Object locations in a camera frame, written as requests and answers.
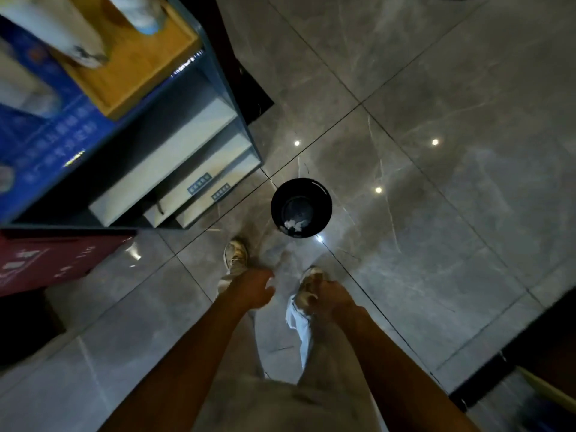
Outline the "person's right hand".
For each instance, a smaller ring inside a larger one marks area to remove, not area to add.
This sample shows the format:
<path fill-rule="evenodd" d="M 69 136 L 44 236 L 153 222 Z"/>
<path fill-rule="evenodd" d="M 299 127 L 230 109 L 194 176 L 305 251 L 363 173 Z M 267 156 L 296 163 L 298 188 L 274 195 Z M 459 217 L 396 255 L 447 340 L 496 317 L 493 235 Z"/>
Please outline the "person's right hand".
<path fill-rule="evenodd" d="M 311 316 L 332 317 L 340 311 L 350 311 L 357 308 L 357 305 L 348 290 L 339 282 L 325 280 L 322 288 L 325 307 L 318 310 L 309 310 Z"/>

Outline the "person's left hand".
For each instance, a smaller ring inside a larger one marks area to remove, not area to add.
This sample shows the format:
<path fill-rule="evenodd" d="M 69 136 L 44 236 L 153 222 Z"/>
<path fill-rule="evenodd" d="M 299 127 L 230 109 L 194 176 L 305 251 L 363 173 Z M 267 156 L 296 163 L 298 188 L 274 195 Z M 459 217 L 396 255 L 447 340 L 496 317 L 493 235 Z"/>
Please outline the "person's left hand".
<path fill-rule="evenodd" d="M 226 309 L 233 313 L 246 313 L 262 307 L 252 307 L 252 270 L 268 268 L 248 268 L 229 284 L 223 293 L 223 303 Z"/>

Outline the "white cloth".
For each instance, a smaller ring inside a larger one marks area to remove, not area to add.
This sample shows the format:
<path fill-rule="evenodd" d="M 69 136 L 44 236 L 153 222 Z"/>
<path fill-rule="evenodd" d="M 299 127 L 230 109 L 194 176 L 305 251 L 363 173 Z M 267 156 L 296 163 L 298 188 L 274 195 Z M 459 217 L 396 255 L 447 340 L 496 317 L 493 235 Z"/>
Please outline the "white cloth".
<path fill-rule="evenodd" d="M 297 331 L 301 342 L 299 354 L 302 368 L 305 369 L 311 343 L 311 315 L 308 310 L 297 310 L 294 306 L 294 297 L 290 296 L 286 308 L 286 323 L 290 329 Z"/>

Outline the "person's right forearm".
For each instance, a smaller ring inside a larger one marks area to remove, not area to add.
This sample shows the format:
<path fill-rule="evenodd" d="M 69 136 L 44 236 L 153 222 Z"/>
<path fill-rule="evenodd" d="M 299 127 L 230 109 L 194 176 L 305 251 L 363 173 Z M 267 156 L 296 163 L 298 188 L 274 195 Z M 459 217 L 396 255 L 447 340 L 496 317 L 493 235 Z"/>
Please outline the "person's right forearm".
<path fill-rule="evenodd" d="M 480 432 L 363 307 L 338 305 L 332 317 L 356 354 L 389 432 Z"/>

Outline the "person's left forearm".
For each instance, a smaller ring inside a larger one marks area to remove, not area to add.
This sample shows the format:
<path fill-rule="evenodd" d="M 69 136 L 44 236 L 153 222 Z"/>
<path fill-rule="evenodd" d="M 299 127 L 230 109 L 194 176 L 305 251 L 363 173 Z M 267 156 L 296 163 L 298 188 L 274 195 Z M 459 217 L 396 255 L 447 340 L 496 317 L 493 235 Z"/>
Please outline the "person's left forearm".
<path fill-rule="evenodd" d="M 215 300 L 131 391 L 98 432 L 190 432 L 249 303 Z"/>

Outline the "person's left white shoe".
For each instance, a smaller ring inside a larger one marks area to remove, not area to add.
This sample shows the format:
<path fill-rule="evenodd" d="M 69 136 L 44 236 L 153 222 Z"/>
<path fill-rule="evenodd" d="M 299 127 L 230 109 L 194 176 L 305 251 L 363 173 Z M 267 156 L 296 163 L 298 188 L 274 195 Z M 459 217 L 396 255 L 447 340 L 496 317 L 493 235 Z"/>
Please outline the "person's left white shoe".
<path fill-rule="evenodd" d="M 233 239 L 228 242 L 225 246 L 223 259 L 227 276 L 234 278 L 248 269 L 248 250 L 239 239 Z"/>

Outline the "black round waste bin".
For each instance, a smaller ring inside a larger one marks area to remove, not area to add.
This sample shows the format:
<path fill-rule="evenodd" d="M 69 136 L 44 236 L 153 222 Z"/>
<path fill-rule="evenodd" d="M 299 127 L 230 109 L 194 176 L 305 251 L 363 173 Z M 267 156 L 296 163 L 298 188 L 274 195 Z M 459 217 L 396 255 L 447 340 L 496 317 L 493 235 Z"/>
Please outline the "black round waste bin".
<path fill-rule="evenodd" d="M 294 178 L 280 185 L 271 203 L 271 218 L 276 227 L 287 235 L 282 226 L 286 220 L 309 220 L 303 236 L 289 236 L 294 239 L 308 239 L 320 234 L 332 217 L 333 203 L 327 189 L 311 178 Z"/>

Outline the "white shelf with label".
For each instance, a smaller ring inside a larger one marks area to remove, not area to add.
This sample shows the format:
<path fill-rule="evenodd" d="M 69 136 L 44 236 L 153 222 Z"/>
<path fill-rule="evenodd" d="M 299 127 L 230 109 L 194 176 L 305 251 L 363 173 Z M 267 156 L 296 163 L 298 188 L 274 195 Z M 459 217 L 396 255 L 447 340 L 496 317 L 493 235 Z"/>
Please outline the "white shelf with label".
<path fill-rule="evenodd" d="M 220 131 L 153 190 L 143 216 L 153 227 L 176 220 L 179 210 L 249 149 L 253 147 L 243 130 Z"/>
<path fill-rule="evenodd" d="M 254 150 L 249 149 L 216 178 L 212 179 L 205 188 L 200 190 L 198 195 L 193 196 L 191 202 L 177 213 L 176 222 L 184 229 L 191 226 L 207 209 L 227 195 L 235 185 L 259 165 L 259 157 Z"/>

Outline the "person's light grey trousers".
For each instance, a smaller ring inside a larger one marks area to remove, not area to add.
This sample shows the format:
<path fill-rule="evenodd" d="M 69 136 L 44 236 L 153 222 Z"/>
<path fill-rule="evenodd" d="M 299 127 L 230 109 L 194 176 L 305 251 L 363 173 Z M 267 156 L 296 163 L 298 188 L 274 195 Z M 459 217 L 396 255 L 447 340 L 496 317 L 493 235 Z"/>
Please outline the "person's light grey trousers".
<path fill-rule="evenodd" d="M 297 384 L 264 377 L 255 311 L 235 328 L 191 432 L 381 432 L 361 366 L 342 330 L 311 316 Z"/>

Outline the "large white cabinet shelf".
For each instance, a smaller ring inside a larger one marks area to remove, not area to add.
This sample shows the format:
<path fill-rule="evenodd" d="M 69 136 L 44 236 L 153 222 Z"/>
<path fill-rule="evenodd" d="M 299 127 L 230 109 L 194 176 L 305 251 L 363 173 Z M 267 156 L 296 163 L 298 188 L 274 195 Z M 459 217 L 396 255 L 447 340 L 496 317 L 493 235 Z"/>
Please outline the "large white cabinet shelf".
<path fill-rule="evenodd" d="M 91 203 L 90 212 L 103 226 L 112 225 L 236 117 L 236 111 L 220 97 L 205 101 Z"/>

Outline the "black cabinet plinth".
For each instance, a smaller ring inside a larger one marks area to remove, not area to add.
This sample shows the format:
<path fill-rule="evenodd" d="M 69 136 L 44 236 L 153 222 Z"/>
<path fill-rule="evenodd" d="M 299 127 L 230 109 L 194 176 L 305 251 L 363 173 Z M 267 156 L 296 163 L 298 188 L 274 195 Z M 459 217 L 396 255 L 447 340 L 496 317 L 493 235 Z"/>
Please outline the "black cabinet plinth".
<path fill-rule="evenodd" d="M 274 102 L 236 57 L 217 0 L 179 1 L 204 29 L 245 122 L 254 122 Z"/>

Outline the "glass display cabinet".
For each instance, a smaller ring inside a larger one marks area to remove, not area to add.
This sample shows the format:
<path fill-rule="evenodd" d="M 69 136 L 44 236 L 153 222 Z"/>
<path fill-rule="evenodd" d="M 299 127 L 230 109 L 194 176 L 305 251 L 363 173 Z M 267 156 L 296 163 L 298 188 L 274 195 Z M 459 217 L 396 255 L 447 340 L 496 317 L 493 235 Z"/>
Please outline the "glass display cabinet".
<path fill-rule="evenodd" d="M 202 49 L 126 115 L 117 121 L 110 119 L 115 123 L 112 133 L 94 150 L 84 152 L 64 168 L 63 177 L 18 217 L 8 223 L 0 222 L 0 230 L 156 229 L 143 216 L 154 189 L 108 227 L 90 212 L 89 206 L 150 153 L 161 137 L 176 130 L 184 117 L 191 116 L 205 101 L 216 96 L 237 113 L 220 131 L 229 127 L 244 131 L 261 165 L 262 157 L 204 29 L 179 0 L 168 2 L 200 37 Z M 14 169 L 0 164 L 0 194 L 11 189 L 14 179 Z M 183 229 L 174 219 L 160 227 Z"/>

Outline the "red printed box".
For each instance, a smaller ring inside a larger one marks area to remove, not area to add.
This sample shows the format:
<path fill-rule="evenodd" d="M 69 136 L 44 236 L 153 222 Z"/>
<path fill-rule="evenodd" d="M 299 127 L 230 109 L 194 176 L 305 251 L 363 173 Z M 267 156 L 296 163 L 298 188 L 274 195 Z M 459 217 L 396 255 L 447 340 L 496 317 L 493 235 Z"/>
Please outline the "red printed box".
<path fill-rule="evenodd" d="M 0 231 L 0 297 L 84 277 L 135 232 Z"/>

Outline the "dark furniture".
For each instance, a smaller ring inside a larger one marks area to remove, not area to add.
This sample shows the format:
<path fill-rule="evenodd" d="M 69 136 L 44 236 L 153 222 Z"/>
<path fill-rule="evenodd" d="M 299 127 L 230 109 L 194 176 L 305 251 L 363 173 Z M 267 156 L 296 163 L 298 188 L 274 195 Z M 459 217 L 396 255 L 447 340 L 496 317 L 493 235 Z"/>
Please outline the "dark furniture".
<path fill-rule="evenodd" d="M 512 341 L 450 392 L 449 399 L 466 413 L 515 369 L 533 361 L 576 327 L 576 287 L 531 322 Z"/>

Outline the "blue printed board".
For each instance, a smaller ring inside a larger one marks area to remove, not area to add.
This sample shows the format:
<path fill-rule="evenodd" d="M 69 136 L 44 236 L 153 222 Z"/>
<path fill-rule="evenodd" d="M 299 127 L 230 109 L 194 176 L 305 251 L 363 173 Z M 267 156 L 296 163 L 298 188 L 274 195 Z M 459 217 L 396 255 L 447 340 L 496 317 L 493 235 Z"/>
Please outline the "blue printed board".
<path fill-rule="evenodd" d="M 84 152 L 94 150 L 115 127 L 80 89 L 48 48 L 0 17 L 0 38 L 27 70 L 59 95 L 61 109 L 41 118 L 0 104 L 0 164 L 15 171 L 13 186 L 0 193 L 0 222 L 11 222 L 63 177 Z"/>

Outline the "yellow wooden tray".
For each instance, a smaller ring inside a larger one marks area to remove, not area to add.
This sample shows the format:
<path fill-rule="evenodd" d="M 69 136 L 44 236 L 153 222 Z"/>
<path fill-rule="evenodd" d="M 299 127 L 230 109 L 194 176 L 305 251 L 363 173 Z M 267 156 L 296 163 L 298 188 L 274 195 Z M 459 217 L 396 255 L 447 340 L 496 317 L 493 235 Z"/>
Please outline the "yellow wooden tray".
<path fill-rule="evenodd" d="M 168 0 L 161 0 L 166 19 L 154 35 L 138 32 L 109 0 L 71 2 L 100 34 L 108 61 L 91 69 L 57 50 L 50 52 L 98 110 L 113 121 L 135 108 L 202 49 L 200 37 Z"/>

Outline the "white bottle with blue base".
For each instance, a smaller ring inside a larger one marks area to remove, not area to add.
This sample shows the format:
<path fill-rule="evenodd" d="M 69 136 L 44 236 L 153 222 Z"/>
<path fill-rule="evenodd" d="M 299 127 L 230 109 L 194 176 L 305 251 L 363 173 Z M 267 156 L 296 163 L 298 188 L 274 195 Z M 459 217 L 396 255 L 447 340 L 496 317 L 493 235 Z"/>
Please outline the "white bottle with blue base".
<path fill-rule="evenodd" d="M 144 35 L 158 33 L 165 23 L 163 0 L 109 0 Z"/>

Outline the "plain white bottle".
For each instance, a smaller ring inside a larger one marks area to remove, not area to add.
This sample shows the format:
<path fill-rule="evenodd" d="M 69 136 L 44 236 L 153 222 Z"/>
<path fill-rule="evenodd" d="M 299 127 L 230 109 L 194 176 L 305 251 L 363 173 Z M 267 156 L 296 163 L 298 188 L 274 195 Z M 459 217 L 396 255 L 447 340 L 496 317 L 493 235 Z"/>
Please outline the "plain white bottle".
<path fill-rule="evenodd" d="M 51 118 L 62 107 L 59 95 L 0 49 L 0 104 L 21 112 Z"/>

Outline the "white bottle with dark print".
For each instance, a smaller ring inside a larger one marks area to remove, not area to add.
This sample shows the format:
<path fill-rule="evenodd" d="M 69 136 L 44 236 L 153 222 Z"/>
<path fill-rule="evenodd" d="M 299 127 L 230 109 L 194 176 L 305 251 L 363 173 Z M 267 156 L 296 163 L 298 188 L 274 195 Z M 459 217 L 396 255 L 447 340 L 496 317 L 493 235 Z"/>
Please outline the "white bottle with dark print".
<path fill-rule="evenodd" d="M 0 15 L 84 67 L 108 61 L 103 39 L 71 0 L 0 0 Z"/>

